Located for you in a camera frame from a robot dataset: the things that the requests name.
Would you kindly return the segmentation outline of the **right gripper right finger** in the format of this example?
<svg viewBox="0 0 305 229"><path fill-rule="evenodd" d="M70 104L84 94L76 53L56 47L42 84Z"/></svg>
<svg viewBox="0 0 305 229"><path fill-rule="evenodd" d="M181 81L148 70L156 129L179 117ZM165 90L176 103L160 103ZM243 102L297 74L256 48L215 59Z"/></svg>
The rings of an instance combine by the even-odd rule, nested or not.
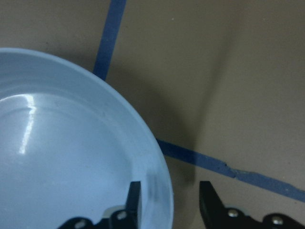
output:
<svg viewBox="0 0 305 229"><path fill-rule="evenodd" d="M199 183L199 208L207 229L303 229L293 218L272 213L257 221L237 208L227 208L209 181Z"/></svg>

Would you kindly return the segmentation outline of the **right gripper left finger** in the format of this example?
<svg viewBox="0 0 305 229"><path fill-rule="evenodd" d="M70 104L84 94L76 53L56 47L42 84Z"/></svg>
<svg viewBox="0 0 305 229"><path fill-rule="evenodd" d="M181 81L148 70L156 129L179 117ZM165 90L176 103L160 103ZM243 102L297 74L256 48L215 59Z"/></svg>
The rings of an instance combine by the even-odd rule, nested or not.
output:
<svg viewBox="0 0 305 229"><path fill-rule="evenodd" d="M138 229L141 201L141 183L130 183L125 207L114 211L108 218L102 218L94 224L90 219L75 217L59 226L60 229Z"/></svg>

